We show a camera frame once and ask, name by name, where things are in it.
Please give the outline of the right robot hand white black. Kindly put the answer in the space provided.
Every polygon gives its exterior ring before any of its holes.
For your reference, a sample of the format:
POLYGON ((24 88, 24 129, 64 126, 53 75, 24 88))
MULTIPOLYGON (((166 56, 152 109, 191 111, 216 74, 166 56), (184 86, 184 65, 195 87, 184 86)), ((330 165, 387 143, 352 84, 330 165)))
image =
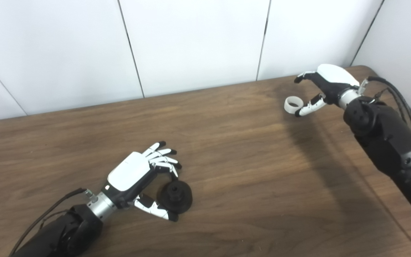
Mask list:
POLYGON ((294 83, 310 80, 321 93, 313 97, 301 109, 295 111, 296 117, 306 116, 326 105, 336 105, 346 109, 348 104, 362 96, 360 83, 344 68, 331 64, 321 64, 316 71, 306 71, 298 75, 294 83))

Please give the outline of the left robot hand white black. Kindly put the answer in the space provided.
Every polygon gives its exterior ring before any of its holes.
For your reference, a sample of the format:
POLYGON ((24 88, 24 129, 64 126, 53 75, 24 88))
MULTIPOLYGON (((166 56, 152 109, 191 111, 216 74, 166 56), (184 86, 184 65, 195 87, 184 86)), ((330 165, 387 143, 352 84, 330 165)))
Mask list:
POLYGON ((182 169, 182 165, 169 157, 176 155, 176 150, 165 146, 165 141, 159 141, 143 153, 132 152, 108 174, 101 194, 111 210, 134 206, 167 221, 178 221, 178 214, 143 194, 158 174, 168 173, 173 182, 178 180, 177 171, 182 169))

